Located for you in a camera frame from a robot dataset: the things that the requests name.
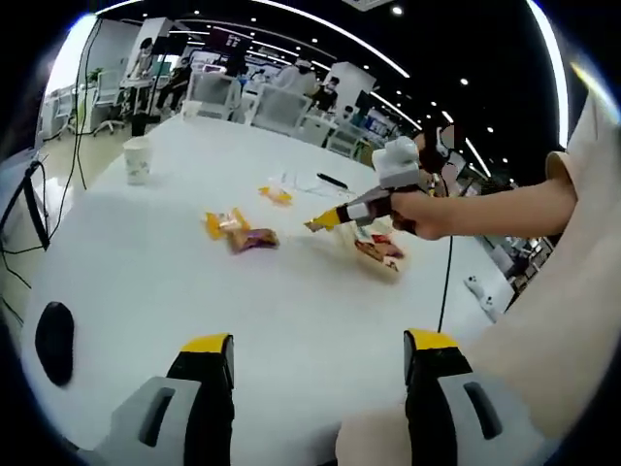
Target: snack package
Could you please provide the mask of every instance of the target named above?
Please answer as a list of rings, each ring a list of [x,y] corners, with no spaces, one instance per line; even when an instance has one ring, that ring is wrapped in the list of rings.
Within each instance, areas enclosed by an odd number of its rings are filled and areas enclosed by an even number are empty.
[[[396,282],[409,266],[409,255],[400,248],[391,227],[382,220],[358,227],[347,223],[337,227],[344,250],[350,251],[367,273],[383,282]]]
[[[227,234],[229,245],[234,253],[244,252],[253,248],[276,249],[278,237],[273,230],[260,228],[256,230],[234,230]]]
[[[288,207],[291,205],[291,194],[279,187],[264,186],[259,187],[259,193],[262,196],[267,197],[278,206]]]
[[[223,238],[227,233],[233,231],[248,231],[250,225],[245,221],[239,209],[233,209],[227,214],[206,213],[205,222],[207,232],[213,240]]]

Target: black rubber pad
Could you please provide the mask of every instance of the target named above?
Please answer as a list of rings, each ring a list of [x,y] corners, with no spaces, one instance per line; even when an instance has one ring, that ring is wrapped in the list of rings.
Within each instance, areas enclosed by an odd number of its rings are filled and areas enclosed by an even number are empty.
[[[74,318],[62,303],[49,303],[39,319],[35,349],[49,379],[58,386],[71,380],[74,370]]]

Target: orange snack wrapper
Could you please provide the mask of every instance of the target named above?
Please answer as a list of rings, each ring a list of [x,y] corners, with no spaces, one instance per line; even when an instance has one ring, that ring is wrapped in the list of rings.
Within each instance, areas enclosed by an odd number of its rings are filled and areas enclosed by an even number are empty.
[[[228,214],[207,212],[205,228],[213,240],[219,240],[233,231],[248,231],[250,225],[245,221],[240,210],[235,208]]]

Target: forearm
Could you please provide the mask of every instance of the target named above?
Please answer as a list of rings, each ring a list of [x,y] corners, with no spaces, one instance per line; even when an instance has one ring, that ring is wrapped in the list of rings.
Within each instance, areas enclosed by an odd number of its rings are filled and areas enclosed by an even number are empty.
[[[570,183],[550,180],[496,194],[438,199],[442,236],[537,238],[562,233],[576,203]]]

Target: paper cup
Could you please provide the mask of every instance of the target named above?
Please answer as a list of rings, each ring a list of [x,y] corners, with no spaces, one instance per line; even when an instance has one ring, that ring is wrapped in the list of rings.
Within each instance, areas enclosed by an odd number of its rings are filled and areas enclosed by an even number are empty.
[[[151,165],[151,147],[144,136],[132,138],[123,144],[128,184],[145,184]]]

